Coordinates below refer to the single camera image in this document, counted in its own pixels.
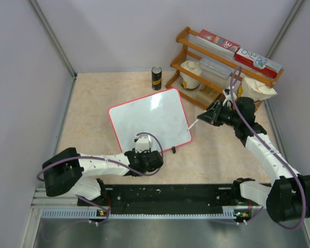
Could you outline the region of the pink framed whiteboard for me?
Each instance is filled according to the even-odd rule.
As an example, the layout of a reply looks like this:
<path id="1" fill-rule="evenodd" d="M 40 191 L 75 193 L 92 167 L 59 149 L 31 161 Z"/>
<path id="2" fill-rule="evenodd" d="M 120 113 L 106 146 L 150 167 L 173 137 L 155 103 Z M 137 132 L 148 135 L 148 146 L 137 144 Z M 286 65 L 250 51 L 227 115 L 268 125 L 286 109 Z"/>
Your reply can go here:
<path id="1" fill-rule="evenodd" d="M 192 140 L 182 99 L 175 88 L 113 106 L 108 115 L 122 152 L 135 147 L 134 138 L 141 132 L 154 135 L 164 151 Z"/>

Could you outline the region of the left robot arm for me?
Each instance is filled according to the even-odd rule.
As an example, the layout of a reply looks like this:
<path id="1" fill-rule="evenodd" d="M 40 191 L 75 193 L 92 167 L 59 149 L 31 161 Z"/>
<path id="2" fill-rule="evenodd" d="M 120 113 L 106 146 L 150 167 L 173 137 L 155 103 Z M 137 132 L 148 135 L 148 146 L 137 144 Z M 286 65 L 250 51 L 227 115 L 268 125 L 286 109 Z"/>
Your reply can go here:
<path id="1" fill-rule="evenodd" d="M 162 165 L 163 158 L 157 150 L 91 156 L 70 147 L 44 162 L 40 174 L 43 175 L 46 196 L 69 193 L 101 205 L 107 198 L 102 176 L 148 176 Z"/>

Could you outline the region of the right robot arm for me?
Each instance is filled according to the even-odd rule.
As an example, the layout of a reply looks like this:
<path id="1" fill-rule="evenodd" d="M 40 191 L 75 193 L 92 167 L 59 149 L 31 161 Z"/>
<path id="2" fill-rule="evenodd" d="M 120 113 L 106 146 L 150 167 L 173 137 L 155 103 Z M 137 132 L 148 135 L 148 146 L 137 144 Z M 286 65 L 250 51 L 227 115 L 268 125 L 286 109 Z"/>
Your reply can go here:
<path id="1" fill-rule="evenodd" d="M 232 109 L 217 101 L 197 116 L 213 126 L 233 127 L 237 139 L 270 178 L 270 186 L 251 178 L 236 179 L 230 195 L 232 201 L 241 205 L 251 200 L 264 207 L 276 223 L 310 218 L 310 175 L 303 176 L 292 168 L 271 144 L 266 130 L 255 121 L 255 104 L 251 98 L 239 98 L 236 106 Z"/>

